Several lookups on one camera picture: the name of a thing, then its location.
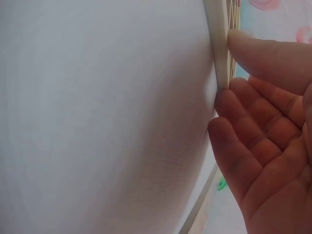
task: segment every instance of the white panel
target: white panel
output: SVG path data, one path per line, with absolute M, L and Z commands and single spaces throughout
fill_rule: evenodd
M 213 67 L 202 0 L 0 1 L 0 233 L 177 232 Z

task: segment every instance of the hand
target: hand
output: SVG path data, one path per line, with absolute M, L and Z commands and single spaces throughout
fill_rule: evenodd
M 249 234 L 311 234 L 312 46 L 237 31 L 228 44 L 252 76 L 217 94 L 216 161 Z

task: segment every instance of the pink pattern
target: pink pattern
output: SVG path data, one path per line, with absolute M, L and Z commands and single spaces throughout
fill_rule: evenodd
M 300 43 L 312 44 L 312 27 L 303 26 L 297 30 L 296 40 Z
M 262 11 L 272 11 L 280 7 L 280 0 L 249 0 L 249 3 Z

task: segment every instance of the palm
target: palm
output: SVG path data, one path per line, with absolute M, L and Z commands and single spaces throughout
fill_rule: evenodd
M 235 79 L 217 96 L 216 110 L 221 118 L 210 123 L 211 141 L 248 232 L 311 233 L 311 148 L 302 97 L 255 78 Z

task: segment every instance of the finger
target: finger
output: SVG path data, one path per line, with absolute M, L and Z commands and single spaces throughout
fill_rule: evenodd
M 248 81 L 266 100 L 288 117 L 298 128 L 302 129 L 306 119 L 302 106 L 302 96 L 290 93 L 252 76 L 249 77 Z
M 228 47 L 249 74 L 284 90 L 303 95 L 312 82 L 312 45 L 253 39 L 231 30 Z
M 216 97 L 215 108 L 221 117 L 228 119 L 238 139 L 262 166 L 281 155 L 281 150 L 266 138 L 232 91 L 221 91 Z
M 263 98 L 245 79 L 233 79 L 230 83 L 230 90 L 234 92 L 267 138 L 282 151 L 292 140 L 301 135 L 298 127 Z
M 262 166 L 239 141 L 228 120 L 219 117 L 208 126 L 215 159 L 238 204 L 262 171 Z

